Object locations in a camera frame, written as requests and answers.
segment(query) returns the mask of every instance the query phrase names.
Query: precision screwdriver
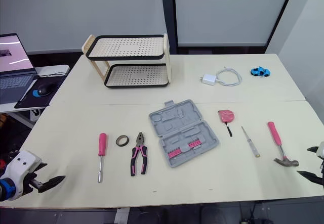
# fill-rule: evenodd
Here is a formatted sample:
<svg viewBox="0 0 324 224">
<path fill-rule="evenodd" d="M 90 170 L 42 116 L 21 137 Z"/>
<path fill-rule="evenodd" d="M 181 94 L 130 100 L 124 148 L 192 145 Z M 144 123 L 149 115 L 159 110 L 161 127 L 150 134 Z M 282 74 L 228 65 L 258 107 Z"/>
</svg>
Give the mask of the precision screwdriver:
<svg viewBox="0 0 324 224">
<path fill-rule="evenodd" d="M 249 145 L 250 145 L 250 148 L 251 148 L 253 154 L 255 155 L 255 157 L 260 157 L 260 154 L 259 154 L 257 148 L 254 146 L 254 144 L 253 144 L 251 138 L 248 136 L 248 134 L 247 134 L 246 131 L 244 130 L 243 126 L 241 126 L 241 128 L 242 128 L 242 130 L 243 130 L 245 136 L 247 137 L 248 143 L 249 143 Z"/>
<path fill-rule="evenodd" d="M 99 165 L 98 183 L 101 183 L 102 181 L 102 156 L 106 155 L 106 147 L 107 147 L 107 135 L 105 133 L 101 133 L 99 135 L 98 156 L 100 156 L 100 165 Z"/>
</svg>

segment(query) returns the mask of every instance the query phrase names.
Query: pliers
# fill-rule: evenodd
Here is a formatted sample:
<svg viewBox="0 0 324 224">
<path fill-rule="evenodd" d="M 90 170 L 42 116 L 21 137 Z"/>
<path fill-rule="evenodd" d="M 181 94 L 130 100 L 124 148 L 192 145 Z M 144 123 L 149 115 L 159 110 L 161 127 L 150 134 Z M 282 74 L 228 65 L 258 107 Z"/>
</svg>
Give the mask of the pliers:
<svg viewBox="0 0 324 224">
<path fill-rule="evenodd" d="M 135 176 L 135 162 L 139 152 L 142 153 L 142 157 L 143 157 L 141 174 L 145 174 L 146 167 L 147 167 L 147 147 L 144 146 L 144 136 L 142 132 L 139 132 L 136 138 L 136 146 L 132 149 L 132 152 L 133 154 L 131 159 L 131 176 Z"/>
</svg>

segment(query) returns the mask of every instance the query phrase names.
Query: pink screwdriver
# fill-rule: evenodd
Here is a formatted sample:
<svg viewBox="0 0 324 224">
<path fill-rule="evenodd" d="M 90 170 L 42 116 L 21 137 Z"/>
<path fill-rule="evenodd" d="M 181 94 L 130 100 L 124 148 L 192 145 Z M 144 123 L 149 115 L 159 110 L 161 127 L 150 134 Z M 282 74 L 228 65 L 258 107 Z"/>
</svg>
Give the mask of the pink screwdriver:
<svg viewBox="0 0 324 224">
<path fill-rule="evenodd" d="M 99 153 L 100 156 L 100 165 L 99 165 L 99 175 L 98 175 L 98 183 L 102 181 L 102 156 L 106 156 L 106 147 L 107 147 L 107 135 L 105 133 L 101 133 L 99 135 Z"/>
</svg>

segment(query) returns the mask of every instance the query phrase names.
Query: white charger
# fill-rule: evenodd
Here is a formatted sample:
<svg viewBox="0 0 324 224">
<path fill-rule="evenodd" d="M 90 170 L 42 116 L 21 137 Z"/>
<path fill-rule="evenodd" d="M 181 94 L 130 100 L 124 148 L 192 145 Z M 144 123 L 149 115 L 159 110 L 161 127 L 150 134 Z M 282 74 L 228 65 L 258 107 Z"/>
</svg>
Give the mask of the white charger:
<svg viewBox="0 0 324 224">
<path fill-rule="evenodd" d="M 209 74 L 205 74 L 203 77 L 200 78 L 202 83 L 208 84 L 208 85 L 215 85 L 216 83 L 216 75 L 209 75 Z"/>
<path fill-rule="evenodd" d="M 220 73 L 222 73 L 222 72 L 225 72 L 225 71 L 229 71 L 229 72 L 234 73 L 236 75 L 236 77 L 237 77 L 238 82 L 227 84 L 227 83 L 223 82 L 222 80 L 218 79 L 218 75 Z M 242 77 L 234 69 L 225 67 L 224 70 L 221 70 L 221 71 L 217 72 L 216 75 L 205 74 L 203 77 L 200 78 L 200 80 L 201 80 L 202 83 L 205 83 L 205 84 L 208 84 L 208 85 L 211 85 L 211 86 L 215 85 L 216 82 L 219 82 L 219 84 L 221 84 L 223 86 L 237 86 L 237 85 L 241 84 Z"/>
</svg>

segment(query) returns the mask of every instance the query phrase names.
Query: table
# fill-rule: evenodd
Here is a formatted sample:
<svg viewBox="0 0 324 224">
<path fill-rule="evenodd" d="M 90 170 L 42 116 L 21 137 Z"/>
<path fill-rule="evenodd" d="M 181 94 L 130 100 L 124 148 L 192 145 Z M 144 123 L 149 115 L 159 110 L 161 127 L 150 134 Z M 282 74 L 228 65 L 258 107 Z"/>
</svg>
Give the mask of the table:
<svg viewBox="0 0 324 224">
<path fill-rule="evenodd" d="M 68 73 L 70 70 L 68 65 L 57 65 L 57 66 L 43 66 L 43 67 L 35 67 L 35 70 L 37 72 L 37 75 L 50 75 L 58 72 L 62 73 Z M 33 81 L 33 83 L 29 86 L 26 92 L 33 86 L 33 84 L 36 82 L 36 80 Z M 19 108 L 16 109 L 15 105 L 17 102 L 8 103 L 8 104 L 0 104 L 0 114 L 7 113 L 11 117 L 15 118 L 19 122 L 25 124 L 29 128 L 33 128 L 34 122 L 30 121 L 28 118 L 26 118 L 24 115 L 19 114 L 21 111 L 28 111 L 33 109 L 43 109 L 44 107 L 29 107 L 29 108 Z"/>
<path fill-rule="evenodd" d="M 161 151 L 148 114 L 163 104 L 54 105 L 43 112 L 23 145 L 41 156 L 48 166 L 38 171 L 43 182 L 66 175 L 57 187 L 33 191 L 2 206 L 34 208 L 103 208 L 171 205 L 223 201 L 297 198 L 322 195 L 322 187 L 296 170 L 319 174 L 321 160 L 306 149 L 324 139 L 324 126 L 306 101 L 196 103 L 203 119 L 220 140 L 216 148 L 176 168 L 170 168 Z M 217 111 L 231 109 L 233 137 L 220 122 Z M 266 125 L 274 121 L 283 147 L 299 167 L 283 167 Z M 243 125 L 261 157 L 255 158 L 240 128 Z M 142 131 L 148 147 L 146 175 L 130 176 L 131 150 Z M 103 183 L 98 183 L 99 133 L 109 134 L 104 158 Z M 118 147 L 119 135 L 130 143 Z M 140 169 L 141 160 L 137 163 Z"/>
<path fill-rule="evenodd" d="M 168 100 L 180 102 L 184 99 L 192 99 L 195 103 L 305 100 L 275 54 L 170 55 L 170 62 L 172 82 L 166 87 L 111 89 L 104 86 L 88 59 L 81 56 L 52 98 L 52 104 L 161 104 Z M 200 82 L 201 76 L 216 74 L 224 66 L 235 69 L 242 76 L 240 86 L 210 86 Z M 251 76 L 250 70 L 259 66 L 268 68 L 271 76 Z M 237 80 L 229 72 L 220 77 L 229 83 Z"/>
</svg>

